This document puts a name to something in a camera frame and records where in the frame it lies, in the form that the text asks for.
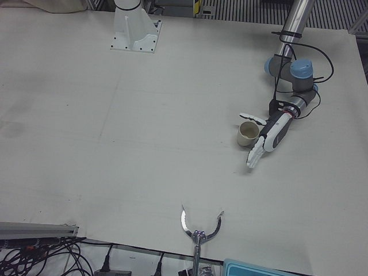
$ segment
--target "white tabletop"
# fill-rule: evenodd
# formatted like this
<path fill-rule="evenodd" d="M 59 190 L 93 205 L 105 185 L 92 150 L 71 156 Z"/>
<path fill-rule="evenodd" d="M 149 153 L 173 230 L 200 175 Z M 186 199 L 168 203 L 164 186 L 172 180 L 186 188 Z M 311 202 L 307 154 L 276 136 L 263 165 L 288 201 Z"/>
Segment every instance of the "white tabletop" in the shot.
<path fill-rule="evenodd" d="M 110 50 L 113 15 L 0 9 L 0 221 L 191 255 L 181 205 L 204 231 L 224 209 L 203 257 L 366 275 L 368 88 L 354 37 L 305 30 L 335 76 L 249 171 L 238 114 L 267 115 L 263 64 L 281 27 L 162 17 L 156 53 L 133 53 Z"/>

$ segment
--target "stain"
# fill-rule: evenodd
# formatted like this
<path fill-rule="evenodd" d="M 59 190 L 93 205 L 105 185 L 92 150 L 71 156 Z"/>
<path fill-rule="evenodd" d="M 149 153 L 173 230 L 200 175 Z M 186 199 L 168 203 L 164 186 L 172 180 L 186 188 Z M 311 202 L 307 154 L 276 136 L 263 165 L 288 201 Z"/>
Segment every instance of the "stain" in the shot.
<path fill-rule="evenodd" d="M 4 117 L 6 121 L 14 121 L 20 114 L 24 114 L 31 110 L 34 99 L 30 95 L 20 97 L 6 111 Z"/>
<path fill-rule="evenodd" d="M 24 130 L 25 125 L 21 122 L 0 121 L 0 135 L 5 138 L 19 137 Z"/>

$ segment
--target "white robotic hand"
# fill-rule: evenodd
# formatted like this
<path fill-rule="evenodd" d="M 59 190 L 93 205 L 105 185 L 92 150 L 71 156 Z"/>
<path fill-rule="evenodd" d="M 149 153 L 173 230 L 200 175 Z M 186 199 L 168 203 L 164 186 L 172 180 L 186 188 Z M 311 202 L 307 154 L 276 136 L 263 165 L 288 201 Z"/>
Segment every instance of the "white robotic hand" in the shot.
<path fill-rule="evenodd" d="M 249 168 L 254 168 L 266 151 L 271 152 L 277 147 L 286 135 L 289 125 L 294 118 L 289 112 L 284 111 L 275 112 L 267 121 L 246 113 L 241 113 L 240 116 L 253 120 L 259 125 L 264 125 L 264 128 L 259 134 L 258 141 L 248 154 L 247 166 Z"/>

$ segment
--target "cup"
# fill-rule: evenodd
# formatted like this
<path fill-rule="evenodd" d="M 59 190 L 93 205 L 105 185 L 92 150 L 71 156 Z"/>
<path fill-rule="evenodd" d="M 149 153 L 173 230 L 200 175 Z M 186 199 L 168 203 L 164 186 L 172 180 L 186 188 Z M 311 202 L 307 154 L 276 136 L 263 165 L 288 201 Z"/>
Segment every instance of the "cup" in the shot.
<path fill-rule="evenodd" d="M 237 143 L 242 146 L 250 145 L 259 135 L 256 123 L 247 121 L 239 125 L 237 132 Z"/>

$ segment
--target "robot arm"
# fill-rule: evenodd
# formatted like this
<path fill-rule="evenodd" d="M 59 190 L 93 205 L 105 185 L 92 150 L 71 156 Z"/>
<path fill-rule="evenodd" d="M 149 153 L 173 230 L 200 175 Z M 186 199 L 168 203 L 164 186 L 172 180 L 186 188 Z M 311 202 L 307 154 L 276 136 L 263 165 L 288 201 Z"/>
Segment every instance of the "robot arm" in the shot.
<path fill-rule="evenodd" d="M 249 152 L 247 166 L 254 168 L 263 153 L 273 151 L 286 135 L 289 125 L 316 96 L 318 87 L 313 81 L 313 66 L 310 60 L 301 59 L 292 62 L 292 48 L 288 43 L 295 43 L 301 38 L 302 31 L 312 11 L 315 0 L 295 0 L 283 27 L 281 45 L 277 53 L 269 58 L 264 70 L 275 78 L 292 83 L 293 94 L 280 105 L 273 99 L 270 102 L 269 115 L 266 125 L 259 134 L 259 139 Z M 250 120 L 262 122 L 254 116 L 242 116 Z"/>

